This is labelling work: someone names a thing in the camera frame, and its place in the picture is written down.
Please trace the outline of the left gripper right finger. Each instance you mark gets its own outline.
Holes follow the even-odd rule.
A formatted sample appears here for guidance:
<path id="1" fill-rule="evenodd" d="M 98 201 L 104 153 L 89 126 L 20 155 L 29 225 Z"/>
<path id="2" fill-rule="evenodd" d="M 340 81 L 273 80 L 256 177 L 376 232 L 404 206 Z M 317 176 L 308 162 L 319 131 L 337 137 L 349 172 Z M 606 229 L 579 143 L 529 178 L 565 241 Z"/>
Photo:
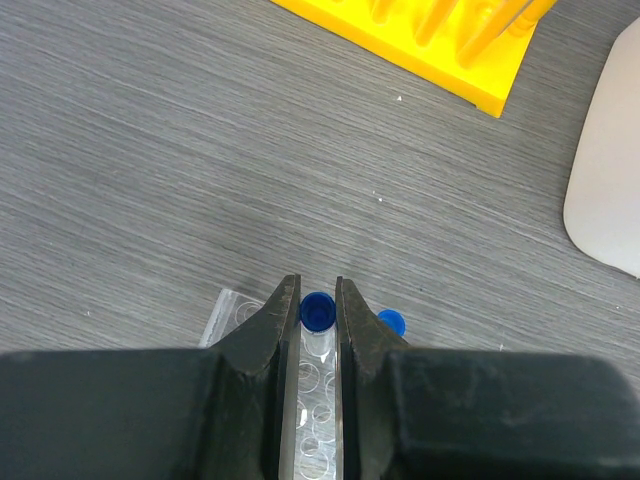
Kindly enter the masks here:
<path id="1" fill-rule="evenodd" d="M 388 356 L 408 343 L 378 319 L 353 280 L 337 278 L 335 302 L 337 477 L 381 479 L 397 443 Z"/>

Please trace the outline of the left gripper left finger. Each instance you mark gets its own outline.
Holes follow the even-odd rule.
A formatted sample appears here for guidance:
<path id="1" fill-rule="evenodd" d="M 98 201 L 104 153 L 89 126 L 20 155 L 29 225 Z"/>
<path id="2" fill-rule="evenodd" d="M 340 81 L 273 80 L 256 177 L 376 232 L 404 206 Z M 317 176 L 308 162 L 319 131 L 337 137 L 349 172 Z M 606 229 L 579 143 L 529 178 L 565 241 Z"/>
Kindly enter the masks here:
<path id="1" fill-rule="evenodd" d="M 213 345 L 218 355 L 199 438 L 201 479 L 291 479 L 300 359 L 301 277 Z"/>

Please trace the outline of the blue capped test tube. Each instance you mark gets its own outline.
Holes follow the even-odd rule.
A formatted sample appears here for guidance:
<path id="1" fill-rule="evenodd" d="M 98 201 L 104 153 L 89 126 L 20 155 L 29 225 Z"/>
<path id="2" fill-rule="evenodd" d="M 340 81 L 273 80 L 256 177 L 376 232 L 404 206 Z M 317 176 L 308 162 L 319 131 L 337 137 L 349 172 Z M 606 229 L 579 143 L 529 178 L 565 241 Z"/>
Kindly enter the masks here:
<path id="1" fill-rule="evenodd" d="M 300 304 L 300 320 L 306 351 L 324 363 L 334 345 L 336 306 L 325 292 L 311 292 Z"/>
<path id="2" fill-rule="evenodd" d="M 403 337 L 406 333 L 406 322 L 400 312 L 393 309 L 381 310 L 378 319 L 391 328 L 397 335 Z"/>

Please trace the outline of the clear acrylic tube rack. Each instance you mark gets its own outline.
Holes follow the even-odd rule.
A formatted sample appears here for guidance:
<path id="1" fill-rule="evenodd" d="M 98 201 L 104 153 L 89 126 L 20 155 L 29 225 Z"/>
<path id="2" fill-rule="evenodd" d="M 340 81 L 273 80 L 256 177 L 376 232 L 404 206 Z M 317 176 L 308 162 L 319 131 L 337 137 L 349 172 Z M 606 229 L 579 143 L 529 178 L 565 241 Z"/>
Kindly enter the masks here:
<path id="1" fill-rule="evenodd" d="M 222 289 L 199 345 L 206 348 L 218 342 L 262 306 L 261 300 L 228 288 Z M 293 470 L 295 479 L 336 477 L 335 328 L 333 333 L 333 349 L 322 363 L 306 351 L 301 328 Z"/>

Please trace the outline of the yellow test tube rack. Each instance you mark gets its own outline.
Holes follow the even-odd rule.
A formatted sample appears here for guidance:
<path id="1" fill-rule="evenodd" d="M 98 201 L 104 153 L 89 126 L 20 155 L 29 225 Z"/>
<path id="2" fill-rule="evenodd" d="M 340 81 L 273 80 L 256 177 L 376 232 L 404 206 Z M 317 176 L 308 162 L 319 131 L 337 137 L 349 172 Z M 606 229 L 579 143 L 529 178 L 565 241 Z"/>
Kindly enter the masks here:
<path id="1" fill-rule="evenodd" d="M 498 118 L 555 0 L 277 0 Z"/>

